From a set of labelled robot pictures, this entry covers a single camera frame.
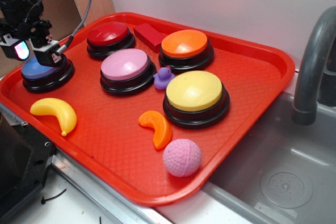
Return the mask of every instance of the yellow button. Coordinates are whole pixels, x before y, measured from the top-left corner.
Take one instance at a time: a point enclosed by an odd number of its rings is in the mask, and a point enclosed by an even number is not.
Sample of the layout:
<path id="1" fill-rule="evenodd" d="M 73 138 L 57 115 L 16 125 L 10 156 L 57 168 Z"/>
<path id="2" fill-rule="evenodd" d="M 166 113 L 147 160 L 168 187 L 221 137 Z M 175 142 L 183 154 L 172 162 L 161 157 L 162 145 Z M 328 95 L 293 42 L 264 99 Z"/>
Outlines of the yellow button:
<path id="1" fill-rule="evenodd" d="M 169 103 L 182 111 L 201 111 L 210 108 L 222 96 L 220 79 L 206 71 L 190 71 L 175 77 L 168 85 Z"/>
<path id="2" fill-rule="evenodd" d="M 181 30 L 169 34 L 161 42 L 163 52 L 172 58 L 190 58 L 203 52 L 206 35 L 198 30 Z"/>

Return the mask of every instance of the white wall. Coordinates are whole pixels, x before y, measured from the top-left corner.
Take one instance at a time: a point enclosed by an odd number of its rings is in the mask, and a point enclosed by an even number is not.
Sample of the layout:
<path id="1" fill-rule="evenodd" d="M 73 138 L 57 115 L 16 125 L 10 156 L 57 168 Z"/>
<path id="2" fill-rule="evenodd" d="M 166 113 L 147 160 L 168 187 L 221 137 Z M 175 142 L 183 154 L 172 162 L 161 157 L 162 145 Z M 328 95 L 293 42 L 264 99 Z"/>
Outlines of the white wall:
<path id="1" fill-rule="evenodd" d="M 300 61 L 315 22 L 336 0 L 112 0 L 135 12 L 279 48 Z"/>

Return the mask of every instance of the pink button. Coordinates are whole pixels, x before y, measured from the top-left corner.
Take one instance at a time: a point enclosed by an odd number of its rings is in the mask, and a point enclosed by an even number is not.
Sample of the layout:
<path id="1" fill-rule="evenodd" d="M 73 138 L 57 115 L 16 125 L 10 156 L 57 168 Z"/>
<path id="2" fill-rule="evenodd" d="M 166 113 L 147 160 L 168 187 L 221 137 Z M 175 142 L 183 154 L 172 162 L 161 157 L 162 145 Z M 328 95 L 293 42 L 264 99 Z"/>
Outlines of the pink button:
<path id="1" fill-rule="evenodd" d="M 127 34 L 128 28 L 125 24 L 109 22 L 91 30 L 88 34 L 88 41 L 94 46 L 108 46 L 121 41 Z"/>
<path id="2" fill-rule="evenodd" d="M 112 53 L 101 64 L 102 74 L 112 81 L 124 81 L 141 74 L 148 65 L 147 54 L 135 48 Z"/>

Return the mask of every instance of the red block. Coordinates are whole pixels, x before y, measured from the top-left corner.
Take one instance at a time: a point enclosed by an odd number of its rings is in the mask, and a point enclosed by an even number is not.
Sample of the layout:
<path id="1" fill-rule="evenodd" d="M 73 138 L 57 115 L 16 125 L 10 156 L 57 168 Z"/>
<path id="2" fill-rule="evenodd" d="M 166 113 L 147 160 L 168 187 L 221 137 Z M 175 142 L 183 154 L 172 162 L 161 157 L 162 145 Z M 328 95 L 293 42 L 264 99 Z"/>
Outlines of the red block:
<path id="1" fill-rule="evenodd" d="M 134 27 L 134 34 L 154 52 L 160 52 L 164 35 L 147 23 Z"/>

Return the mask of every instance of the gray faucet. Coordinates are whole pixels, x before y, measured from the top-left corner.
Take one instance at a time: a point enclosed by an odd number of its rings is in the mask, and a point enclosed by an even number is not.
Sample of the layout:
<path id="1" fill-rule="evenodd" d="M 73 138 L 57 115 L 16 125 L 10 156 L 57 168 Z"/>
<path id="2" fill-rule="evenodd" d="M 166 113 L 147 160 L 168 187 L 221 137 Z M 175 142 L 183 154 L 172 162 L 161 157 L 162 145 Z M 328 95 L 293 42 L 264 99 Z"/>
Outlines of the gray faucet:
<path id="1" fill-rule="evenodd" d="M 292 107 L 292 120 L 310 125 L 317 102 L 336 106 L 336 6 L 321 15 L 303 55 Z"/>

